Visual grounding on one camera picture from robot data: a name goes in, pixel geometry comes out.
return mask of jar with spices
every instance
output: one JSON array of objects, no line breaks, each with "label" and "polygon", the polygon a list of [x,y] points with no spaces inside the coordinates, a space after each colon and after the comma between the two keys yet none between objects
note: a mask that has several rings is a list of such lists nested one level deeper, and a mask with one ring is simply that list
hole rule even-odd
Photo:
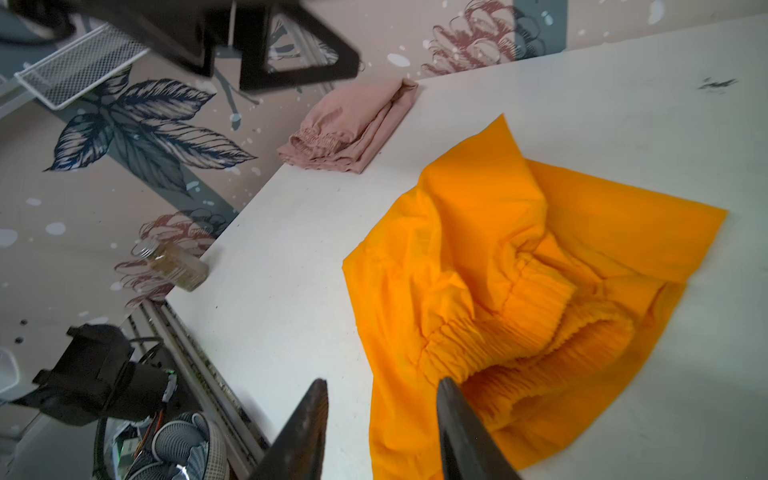
[{"label": "jar with spices", "polygon": [[150,237],[142,240],[133,254],[146,260],[152,271],[187,292],[208,278],[208,265],[175,243]]}]

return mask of orange fabric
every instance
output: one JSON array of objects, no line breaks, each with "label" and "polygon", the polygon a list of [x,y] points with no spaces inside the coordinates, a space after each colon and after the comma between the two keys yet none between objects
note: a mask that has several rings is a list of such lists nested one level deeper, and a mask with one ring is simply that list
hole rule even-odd
[{"label": "orange fabric", "polygon": [[726,214],[527,161],[503,117],[430,164],[344,261],[374,476],[442,477],[446,376],[514,467],[566,447],[642,367]]}]

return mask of pink fabric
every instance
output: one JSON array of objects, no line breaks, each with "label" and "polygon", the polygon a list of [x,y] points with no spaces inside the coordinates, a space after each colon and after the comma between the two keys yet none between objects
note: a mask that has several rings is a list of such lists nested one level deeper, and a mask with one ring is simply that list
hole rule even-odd
[{"label": "pink fabric", "polygon": [[337,88],[315,105],[277,153],[297,167],[359,174],[408,113],[418,86],[402,79]]}]

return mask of white plastic object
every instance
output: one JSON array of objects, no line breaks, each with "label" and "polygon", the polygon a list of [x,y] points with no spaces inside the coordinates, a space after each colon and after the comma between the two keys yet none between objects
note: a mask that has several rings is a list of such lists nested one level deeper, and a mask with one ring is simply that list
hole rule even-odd
[{"label": "white plastic object", "polygon": [[130,35],[104,24],[15,77],[50,109],[61,110],[148,51]]},{"label": "white plastic object", "polygon": [[0,347],[0,393],[17,386],[19,378],[18,364],[13,352]]}]

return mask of table surface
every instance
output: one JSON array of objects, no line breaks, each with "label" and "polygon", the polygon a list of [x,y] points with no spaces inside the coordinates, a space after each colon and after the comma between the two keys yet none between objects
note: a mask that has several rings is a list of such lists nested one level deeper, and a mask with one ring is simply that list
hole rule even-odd
[{"label": "table surface", "polygon": [[[372,374],[342,260],[419,173],[504,113],[531,159],[730,210],[625,392],[534,478],[764,478],[768,15],[430,78],[359,176],[283,166],[167,300],[274,440],[328,380],[323,478],[370,478]],[[729,86],[704,86],[735,79]]]}]

